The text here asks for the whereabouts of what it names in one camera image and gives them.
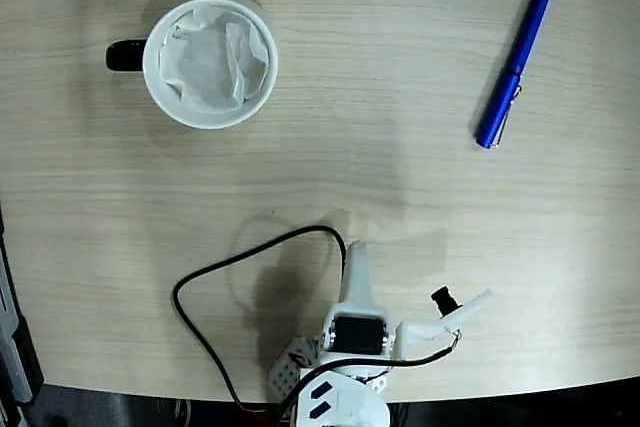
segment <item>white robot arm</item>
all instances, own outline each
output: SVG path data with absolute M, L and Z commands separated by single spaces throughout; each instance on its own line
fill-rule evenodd
M 458 332 L 491 297 L 486 291 L 459 306 L 443 287 L 432 295 L 443 315 L 440 319 L 403 321 L 394 329 L 387 309 L 375 303 L 369 271 L 366 245 L 354 242 L 347 251 L 339 300 L 329 308 L 322 333 L 311 343 L 294 339 L 269 374 L 269 385 L 281 398 L 314 368 L 329 362 L 407 360 L 409 345 Z M 389 427 L 389 409 L 379 395 L 388 372 L 384 365 L 347 365 L 325 372 L 299 393 L 292 420 L 297 427 Z

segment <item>black cable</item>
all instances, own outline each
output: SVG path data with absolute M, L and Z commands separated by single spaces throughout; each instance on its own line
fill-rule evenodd
M 251 409 L 243 405 L 242 401 L 238 397 L 238 394 L 236 393 L 235 388 L 233 387 L 233 383 L 231 382 L 231 378 L 229 377 L 229 373 L 227 372 L 227 369 L 225 369 L 224 364 L 220 360 L 220 357 L 218 357 L 218 354 L 216 354 L 215 350 L 213 350 L 213 347 L 211 347 L 211 344 L 209 344 L 207 339 L 204 338 L 202 333 L 198 330 L 195 324 L 187 316 L 186 312 L 182 307 L 182 304 L 180 303 L 180 298 L 178 297 L 178 294 L 180 293 L 180 289 L 182 289 L 182 287 L 184 287 L 187 283 L 191 282 L 192 280 L 197 279 L 198 277 L 201 277 L 210 272 L 214 272 L 216 270 L 222 269 L 223 267 L 227 267 L 229 265 L 235 264 L 242 260 L 248 259 L 249 257 L 252 257 L 261 252 L 264 252 L 265 250 L 269 250 L 270 248 L 275 247 L 276 245 L 281 244 L 283 242 L 286 242 L 287 240 L 290 240 L 290 239 L 293 239 L 294 237 L 298 237 L 300 235 L 308 234 L 311 232 L 326 232 L 331 236 L 333 236 L 333 238 L 338 243 L 338 246 L 340 247 L 340 256 L 342 259 L 342 270 L 344 271 L 344 264 L 347 258 L 347 247 L 344 243 L 344 240 L 340 236 L 340 234 L 334 228 L 326 225 L 311 225 L 308 227 L 302 227 L 300 229 L 293 230 L 287 234 L 281 235 L 279 237 L 276 237 L 273 240 L 265 242 L 262 245 L 249 249 L 246 252 L 243 252 L 238 255 L 234 255 L 233 257 L 223 260 L 221 262 L 216 262 L 215 264 L 210 265 L 208 267 L 198 269 L 195 272 L 191 272 L 189 275 L 180 279 L 178 283 L 173 287 L 173 290 L 171 291 L 173 305 L 175 306 L 178 316 L 180 316 L 180 318 L 182 319 L 184 324 L 187 326 L 187 328 L 191 331 L 193 335 L 195 335 L 196 339 L 198 339 L 200 344 L 202 344 L 204 349 L 207 351 L 207 353 L 209 354 L 209 357 L 211 357 L 211 359 L 218 366 L 218 370 L 220 371 L 220 374 L 222 375 L 222 379 L 224 380 L 224 383 L 226 384 L 227 389 L 229 390 L 229 394 L 231 395 L 231 398 L 236 403 L 236 405 L 238 405 L 238 407 L 240 407 L 245 412 L 261 413 L 265 411 L 262 409 Z
M 446 357 L 453 349 L 456 348 L 458 342 L 460 341 L 460 335 L 458 333 L 454 334 L 455 339 L 453 343 L 444 348 L 435 354 L 431 354 L 428 357 L 423 357 L 421 359 L 414 360 L 387 360 L 387 359 L 341 359 L 334 360 L 333 362 L 328 362 L 319 367 L 316 367 L 307 375 L 305 375 L 300 381 L 295 385 L 291 392 L 285 397 L 282 403 L 278 406 L 278 410 L 276 411 L 276 417 L 273 421 L 273 427 L 280 427 L 280 422 L 284 417 L 284 414 L 289 410 L 289 408 L 294 404 L 300 393 L 304 390 L 304 388 L 313 382 L 320 375 L 324 374 L 333 369 L 337 369 L 339 367 L 346 367 L 348 365 L 368 365 L 368 366 L 378 366 L 378 367 L 418 367 L 420 365 L 430 364 L 431 362 L 435 362 L 436 360 L 440 360 L 443 357 Z

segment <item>mug handle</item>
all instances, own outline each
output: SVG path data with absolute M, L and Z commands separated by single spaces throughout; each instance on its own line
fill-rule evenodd
M 107 47 L 107 68 L 116 72 L 141 72 L 146 39 L 120 40 Z

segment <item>floor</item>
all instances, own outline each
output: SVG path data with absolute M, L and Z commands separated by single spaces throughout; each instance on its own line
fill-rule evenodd
M 394 427 L 556 427 L 640 425 L 640 378 L 553 392 L 447 402 L 419 402 Z M 268 427 L 270 417 L 241 415 L 225 402 L 190 402 L 190 427 Z M 183 427 L 186 402 L 45 385 L 28 410 L 32 427 Z M 407 409 L 406 420 L 404 409 Z

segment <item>wood grain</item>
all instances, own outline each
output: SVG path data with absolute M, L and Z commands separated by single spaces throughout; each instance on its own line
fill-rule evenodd
M 256 0 L 280 35 L 267 105 L 183 127 L 106 46 L 183 0 L 3 0 L 0 197 L 50 383 L 227 399 L 169 292 L 294 226 L 366 240 L 393 317 L 443 284 L 495 298 L 456 354 L 396 371 L 389 400 L 640 374 L 640 6 L 552 0 L 500 149 L 471 131 L 525 0 Z M 338 293 L 321 235 L 187 288 L 243 399 Z M 440 344 L 417 349 L 426 354 Z

